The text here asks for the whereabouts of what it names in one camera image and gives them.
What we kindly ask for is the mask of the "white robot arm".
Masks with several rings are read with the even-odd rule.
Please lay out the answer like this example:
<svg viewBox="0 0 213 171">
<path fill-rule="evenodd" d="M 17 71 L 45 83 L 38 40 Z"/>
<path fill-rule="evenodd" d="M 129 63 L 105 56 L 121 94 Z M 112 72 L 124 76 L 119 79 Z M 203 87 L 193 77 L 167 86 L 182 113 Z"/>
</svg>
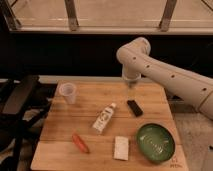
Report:
<svg viewBox="0 0 213 171">
<path fill-rule="evenodd" d="M 213 78 L 156 60 L 149 56 L 150 51 L 150 43 L 143 37 L 117 50 L 125 82 L 132 86 L 144 75 L 213 120 Z"/>
</svg>

